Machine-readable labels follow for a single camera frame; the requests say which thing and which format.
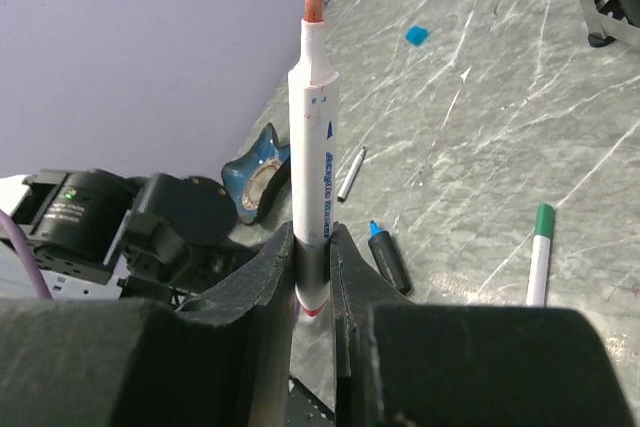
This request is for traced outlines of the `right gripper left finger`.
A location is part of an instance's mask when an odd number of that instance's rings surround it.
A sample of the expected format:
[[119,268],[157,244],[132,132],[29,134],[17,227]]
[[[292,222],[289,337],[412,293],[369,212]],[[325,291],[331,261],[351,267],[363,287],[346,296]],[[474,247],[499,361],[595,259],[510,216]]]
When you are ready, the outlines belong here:
[[5,426],[282,426],[293,232],[175,311],[145,299],[1,303]]

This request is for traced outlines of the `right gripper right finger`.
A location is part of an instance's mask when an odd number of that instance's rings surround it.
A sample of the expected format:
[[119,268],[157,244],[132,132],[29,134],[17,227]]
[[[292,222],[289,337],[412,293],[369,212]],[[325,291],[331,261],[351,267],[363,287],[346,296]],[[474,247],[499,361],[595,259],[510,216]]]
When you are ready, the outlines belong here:
[[330,243],[340,426],[630,426],[591,323],[564,308],[416,304]]

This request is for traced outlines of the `white green marker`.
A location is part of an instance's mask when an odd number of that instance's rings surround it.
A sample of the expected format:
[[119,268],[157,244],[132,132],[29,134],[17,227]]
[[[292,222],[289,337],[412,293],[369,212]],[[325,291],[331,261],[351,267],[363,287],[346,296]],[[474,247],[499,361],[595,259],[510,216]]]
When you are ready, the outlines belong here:
[[546,305],[551,247],[551,240],[548,237],[542,235],[533,237],[526,306],[544,307]]

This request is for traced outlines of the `green pen cap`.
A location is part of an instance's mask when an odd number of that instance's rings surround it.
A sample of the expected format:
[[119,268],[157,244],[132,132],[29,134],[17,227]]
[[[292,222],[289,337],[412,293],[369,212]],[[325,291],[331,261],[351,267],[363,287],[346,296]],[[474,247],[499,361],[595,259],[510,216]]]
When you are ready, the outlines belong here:
[[534,235],[551,240],[554,234],[555,209],[547,203],[538,206],[535,219]]

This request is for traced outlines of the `white red acrylic marker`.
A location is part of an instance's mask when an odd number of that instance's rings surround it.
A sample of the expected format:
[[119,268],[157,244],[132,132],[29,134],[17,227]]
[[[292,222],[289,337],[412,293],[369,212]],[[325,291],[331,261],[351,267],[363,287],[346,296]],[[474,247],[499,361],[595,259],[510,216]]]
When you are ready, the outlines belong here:
[[339,74],[326,53],[323,0],[305,0],[300,56],[289,71],[291,207],[300,309],[314,317],[330,292],[329,241],[336,203]]

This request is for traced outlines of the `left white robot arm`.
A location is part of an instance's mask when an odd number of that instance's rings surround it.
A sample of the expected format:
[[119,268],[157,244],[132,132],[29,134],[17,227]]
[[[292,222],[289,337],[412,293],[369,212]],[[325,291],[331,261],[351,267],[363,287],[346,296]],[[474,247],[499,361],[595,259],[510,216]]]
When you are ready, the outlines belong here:
[[148,298],[176,305],[251,260],[233,241],[232,197],[206,177],[42,170],[1,181],[2,246],[38,296]]

